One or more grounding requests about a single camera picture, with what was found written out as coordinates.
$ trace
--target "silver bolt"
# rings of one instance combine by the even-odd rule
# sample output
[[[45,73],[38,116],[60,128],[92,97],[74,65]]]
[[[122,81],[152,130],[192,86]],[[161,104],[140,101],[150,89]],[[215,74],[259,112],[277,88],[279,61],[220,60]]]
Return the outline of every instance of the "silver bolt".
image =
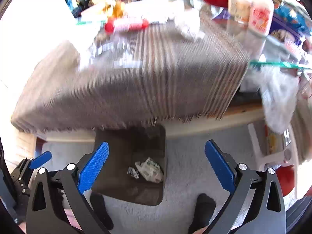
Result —
[[[76,165],[74,163],[70,163],[69,165],[67,165],[67,170],[73,170],[75,169]]]
[[[39,174],[43,174],[45,171],[46,171],[46,169],[43,167],[38,170]]]
[[[271,173],[271,174],[274,174],[274,173],[275,173],[275,171],[274,171],[273,168],[269,168],[269,169],[268,169],[268,172]]]
[[[240,163],[239,165],[238,165],[238,168],[240,168],[241,170],[246,170],[247,169],[247,165],[245,165],[244,163]]]

